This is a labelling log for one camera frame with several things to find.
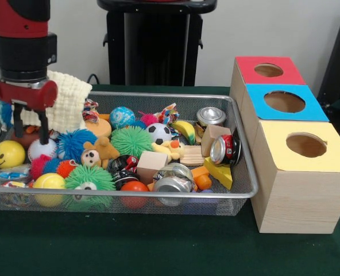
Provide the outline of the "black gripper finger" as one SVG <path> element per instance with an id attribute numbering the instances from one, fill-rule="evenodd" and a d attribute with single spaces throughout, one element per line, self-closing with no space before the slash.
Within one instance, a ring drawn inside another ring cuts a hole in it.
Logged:
<path id="1" fill-rule="evenodd" d="M 14 132 L 15 136 L 18 138 L 22 138 L 24 135 L 23 120 L 21 119 L 22 110 L 23 106 L 21 104 L 19 103 L 14 104 L 13 111 Z"/>
<path id="2" fill-rule="evenodd" d="M 38 118 L 41 122 L 40 126 L 40 143 L 46 145 L 49 143 L 49 128 L 48 128 L 48 118 L 46 116 L 46 111 L 38 111 Z"/>

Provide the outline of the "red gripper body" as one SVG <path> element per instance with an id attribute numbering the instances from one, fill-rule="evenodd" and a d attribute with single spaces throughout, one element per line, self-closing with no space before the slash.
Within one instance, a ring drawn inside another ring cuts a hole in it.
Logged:
<path id="1" fill-rule="evenodd" d="M 52 80 L 38 83 L 12 83 L 0 80 L 0 100 L 9 104 L 21 104 L 29 109 L 42 111 L 54 105 L 57 84 Z"/>

